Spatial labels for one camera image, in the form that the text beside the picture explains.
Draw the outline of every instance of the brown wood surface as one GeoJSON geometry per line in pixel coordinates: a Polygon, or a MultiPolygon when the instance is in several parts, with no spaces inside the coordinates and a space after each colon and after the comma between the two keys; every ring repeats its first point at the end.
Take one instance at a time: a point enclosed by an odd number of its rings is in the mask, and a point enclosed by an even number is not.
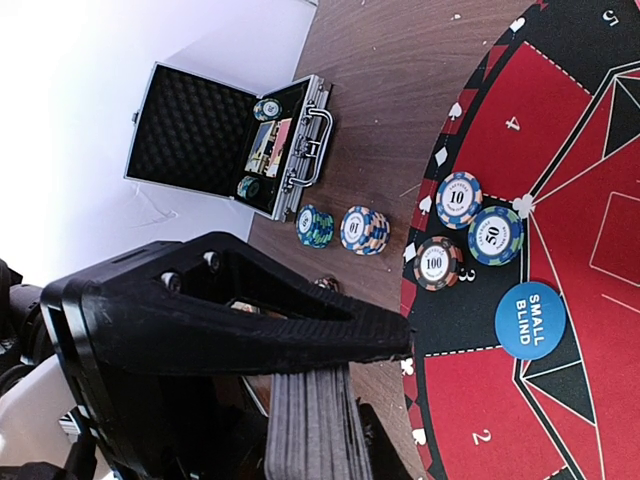
{"type": "MultiPolygon", "coordinates": [[[[333,274],[346,294],[398,311],[414,187],[458,93],[530,3],[321,0],[298,77],[316,73],[333,83],[329,109],[337,129],[321,182],[302,202],[331,213],[338,225],[351,206],[372,207],[389,218],[391,243],[366,258],[339,240],[314,250],[300,244],[293,224],[260,216],[249,242],[309,279],[333,274]]],[[[357,395],[373,405],[411,475],[424,475],[399,365],[354,365],[352,373],[357,395]]]]}

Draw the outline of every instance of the red and black poker mat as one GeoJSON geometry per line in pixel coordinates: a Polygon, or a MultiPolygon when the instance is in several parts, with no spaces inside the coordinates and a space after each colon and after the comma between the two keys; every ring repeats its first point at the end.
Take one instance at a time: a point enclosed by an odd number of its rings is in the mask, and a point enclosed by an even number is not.
{"type": "Polygon", "coordinates": [[[402,310],[416,330],[404,388],[434,479],[631,479],[640,474],[640,2],[538,0],[453,105],[412,217],[402,310]],[[483,206],[524,219],[515,261],[487,267],[435,212],[438,185],[472,173],[483,206]],[[463,251],[453,287],[416,281],[415,251],[463,251]],[[496,307],[537,281],[564,301],[559,346],[517,360],[496,307]]]}

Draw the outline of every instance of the case lid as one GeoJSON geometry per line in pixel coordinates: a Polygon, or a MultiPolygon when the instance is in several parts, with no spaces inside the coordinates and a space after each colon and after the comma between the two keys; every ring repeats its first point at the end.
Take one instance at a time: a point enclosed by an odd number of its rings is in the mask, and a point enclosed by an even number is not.
{"type": "Polygon", "coordinates": [[[231,196],[256,101],[251,93],[156,64],[126,176],[231,196]]]}

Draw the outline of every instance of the white background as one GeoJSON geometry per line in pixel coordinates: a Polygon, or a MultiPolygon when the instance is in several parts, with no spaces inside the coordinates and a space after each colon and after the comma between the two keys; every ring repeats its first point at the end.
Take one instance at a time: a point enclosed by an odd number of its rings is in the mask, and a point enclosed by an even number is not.
{"type": "Polygon", "coordinates": [[[302,0],[0,2],[0,258],[44,286],[153,240],[246,239],[239,204],[122,178],[131,115],[154,61],[286,85],[314,14],[302,0]]]}

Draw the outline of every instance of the screw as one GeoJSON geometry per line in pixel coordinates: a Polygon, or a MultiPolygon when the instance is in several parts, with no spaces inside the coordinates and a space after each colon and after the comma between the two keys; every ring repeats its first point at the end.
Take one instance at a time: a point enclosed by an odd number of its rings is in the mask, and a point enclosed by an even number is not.
{"type": "Polygon", "coordinates": [[[160,277],[164,286],[167,287],[170,291],[180,293],[182,290],[182,279],[180,275],[175,272],[165,272],[160,277]]]}
{"type": "Polygon", "coordinates": [[[220,270],[220,255],[218,254],[218,252],[206,252],[203,257],[207,262],[207,265],[209,265],[209,270],[211,270],[211,273],[217,273],[218,270],[220,270]]]}

